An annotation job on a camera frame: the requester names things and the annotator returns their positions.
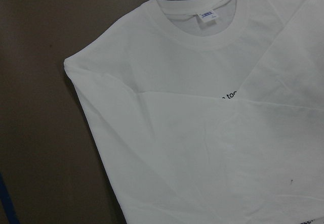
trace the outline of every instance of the cotton fabric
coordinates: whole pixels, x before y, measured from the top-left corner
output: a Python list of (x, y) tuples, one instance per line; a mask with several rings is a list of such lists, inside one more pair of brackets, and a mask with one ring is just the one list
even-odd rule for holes
[(149, 0), (65, 60), (128, 224), (324, 216), (323, 7)]

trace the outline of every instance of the t-shirt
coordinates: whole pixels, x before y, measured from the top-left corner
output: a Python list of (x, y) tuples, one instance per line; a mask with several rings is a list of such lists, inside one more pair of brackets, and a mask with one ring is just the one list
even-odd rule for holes
[(149, 0), (65, 59), (128, 224), (324, 216), (323, 7)]

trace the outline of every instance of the white t-shirt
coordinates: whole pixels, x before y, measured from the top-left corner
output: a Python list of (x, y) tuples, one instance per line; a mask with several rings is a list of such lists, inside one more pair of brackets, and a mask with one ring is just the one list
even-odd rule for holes
[(65, 60), (128, 224), (324, 216), (323, 7), (149, 0)]

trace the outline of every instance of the neck tag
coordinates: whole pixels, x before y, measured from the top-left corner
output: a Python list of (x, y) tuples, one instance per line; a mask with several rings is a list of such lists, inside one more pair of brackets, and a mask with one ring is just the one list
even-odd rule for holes
[(210, 22), (219, 17), (219, 15), (214, 12), (214, 10), (208, 10), (203, 13), (197, 13), (197, 15), (204, 23)]

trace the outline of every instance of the blue edge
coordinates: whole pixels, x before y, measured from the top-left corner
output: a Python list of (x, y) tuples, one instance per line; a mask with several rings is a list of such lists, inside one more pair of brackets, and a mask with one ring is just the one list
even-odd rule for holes
[(16, 216), (14, 205), (10, 199), (5, 182), (0, 173), (0, 199), (5, 210), (9, 224), (20, 224)]

